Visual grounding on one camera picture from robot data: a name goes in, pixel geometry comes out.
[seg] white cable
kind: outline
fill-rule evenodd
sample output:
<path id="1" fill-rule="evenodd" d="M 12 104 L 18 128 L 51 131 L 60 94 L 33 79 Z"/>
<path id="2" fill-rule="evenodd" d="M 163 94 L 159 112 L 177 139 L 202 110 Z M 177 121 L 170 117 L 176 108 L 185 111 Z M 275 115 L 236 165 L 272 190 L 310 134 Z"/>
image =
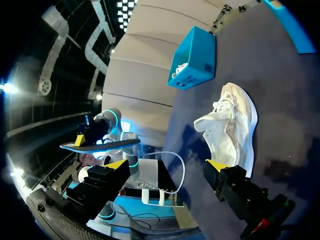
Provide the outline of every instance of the white cable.
<path id="1" fill-rule="evenodd" d="M 182 178 L 181 178 L 181 183 L 179 185 L 179 187 L 177 188 L 176 191 L 174 192 L 168 192 L 168 191 L 164 191 L 166 194 L 176 194 L 177 192 L 179 192 L 179 190 L 181 189 L 182 187 L 182 184 L 184 183 L 184 180 L 185 180 L 185 175 L 186 175 L 186 165 L 185 165 L 185 162 L 184 160 L 182 159 L 182 157 L 175 153 L 175 152 L 172 152 L 172 151 L 157 151 L 157 152 L 152 152 L 152 153 L 144 153 L 144 154 L 127 154 L 125 153 L 126 155 L 128 156 L 137 156 L 137 157 L 143 157 L 143 156 L 151 156 L 151 155 L 156 155 L 156 154 L 173 154 L 175 155 L 176 157 L 178 157 L 182 163 L 182 167 L 183 167 L 183 172 L 182 172 Z"/>

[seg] power cord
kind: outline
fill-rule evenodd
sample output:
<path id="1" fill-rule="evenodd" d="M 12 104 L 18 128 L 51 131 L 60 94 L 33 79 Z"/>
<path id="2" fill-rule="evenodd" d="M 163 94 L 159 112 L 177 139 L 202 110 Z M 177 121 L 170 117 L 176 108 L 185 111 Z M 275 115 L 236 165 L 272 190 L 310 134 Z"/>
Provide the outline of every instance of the power cord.
<path id="1" fill-rule="evenodd" d="M 135 220 L 136 222 L 140 222 L 140 223 L 144 223 L 144 224 L 147 224 L 149 226 L 149 228 L 151 229 L 151 225 L 145 221 L 140 221 L 140 220 Z"/>
<path id="2" fill-rule="evenodd" d="M 158 222 L 157 222 L 156 224 L 152 225 L 152 226 L 151 226 L 149 223 L 145 222 L 145 221 L 141 221 L 141 220 L 136 220 L 136 219 L 135 219 L 136 222 L 142 222 L 142 223 L 145 223 L 145 224 L 149 225 L 149 228 L 150 228 L 150 229 L 151 229 L 151 227 L 154 227 L 154 226 L 156 226 L 156 225 L 158 225 L 158 224 L 160 223 L 160 217 L 159 217 L 158 215 L 154 214 L 154 213 L 146 212 L 146 213 L 140 213 L 140 214 L 136 214 L 136 215 L 130 215 L 130 214 L 128 214 L 127 212 L 120 212 L 120 211 L 115 210 L 115 208 L 114 208 L 114 203 L 113 203 L 113 202 L 110 204 L 110 206 L 111 206 L 111 208 L 112 208 L 112 210 L 113 210 L 114 212 L 116 212 L 116 213 L 118 213 L 118 214 L 122 214 L 122 215 L 127 215 L 128 217 L 131 217 L 131 218 L 134 218 L 134 217 L 136 217 L 136 216 L 146 215 L 146 214 L 156 216 L 156 217 L 158 218 Z"/>
<path id="3" fill-rule="evenodd" d="M 154 215 L 158 218 L 158 222 L 154 225 L 152 225 L 152 227 L 154 227 L 155 225 L 158 225 L 160 223 L 160 217 L 154 213 L 150 213 L 150 212 L 146 212 L 146 213 L 140 213 L 140 214 L 136 214 L 136 215 L 132 215 L 131 217 L 134 218 L 136 216 L 141 216 L 141 215 L 146 215 L 146 214 L 149 214 L 149 215 Z"/>

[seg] ceiling light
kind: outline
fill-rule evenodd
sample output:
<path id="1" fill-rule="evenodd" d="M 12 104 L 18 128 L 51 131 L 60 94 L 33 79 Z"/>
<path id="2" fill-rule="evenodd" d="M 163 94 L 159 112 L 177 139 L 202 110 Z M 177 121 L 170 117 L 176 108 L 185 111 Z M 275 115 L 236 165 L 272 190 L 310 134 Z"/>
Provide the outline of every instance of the ceiling light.
<path id="1" fill-rule="evenodd" d="M 3 90 L 5 93 L 15 94 L 18 92 L 15 86 L 10 83 L 5 83 L 4 85 L 0 85 L 0 89 Z"/>
<path id="2" fill-rule="evenodd" d="M 20 177 L 21 177 L 24 173 L 25 173 L 25 171 L 24 171 L 23 169 L 21 169 L 21 168 L 15 168 L 15 169 L 13 170 L 13 172 L 10 173 L 10 176 L 11 176 L 11 177 L 13 177 L 13 176 L 20 176 Z"/>

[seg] white device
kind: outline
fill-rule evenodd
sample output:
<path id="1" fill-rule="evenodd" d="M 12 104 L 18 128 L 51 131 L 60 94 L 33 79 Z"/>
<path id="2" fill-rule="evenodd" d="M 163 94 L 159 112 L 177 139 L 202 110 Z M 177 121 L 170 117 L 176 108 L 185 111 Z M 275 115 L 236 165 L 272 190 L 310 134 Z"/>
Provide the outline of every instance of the white device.
<path id="1" fill-rule="evenodd" d="M 159 207 L 171 207 L 171 208 L 183 208 L 184 206 L 178 206 L 177 205 L 177 194 L 171 195 L 173 196 L 173 204 L 172 205 L 165 205 L 165 191 L 162 189 L 159 189 L 160 198 L 159 198 L 159 204 L 149 203 L 149 189 L 142 189 L 141 194 L 141 201 L 143 204 L 146 205 L 152 205 L 152 206 L 159 206 Z"/>

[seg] wall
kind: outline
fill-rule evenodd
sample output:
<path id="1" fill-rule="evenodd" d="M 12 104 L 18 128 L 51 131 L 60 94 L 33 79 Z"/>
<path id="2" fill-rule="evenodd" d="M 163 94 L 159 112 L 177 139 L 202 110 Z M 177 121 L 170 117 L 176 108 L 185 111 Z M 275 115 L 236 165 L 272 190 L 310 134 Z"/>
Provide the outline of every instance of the wall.
<path id="1" fill-rule="evenodd" d="M 193 26 L 209 31 L 222 0 L 139 0 L 110 57 L 102 108 L 117 107 L 142 142 L 162 147 L 177 90 L 167 86 L 172 57 Z"/>

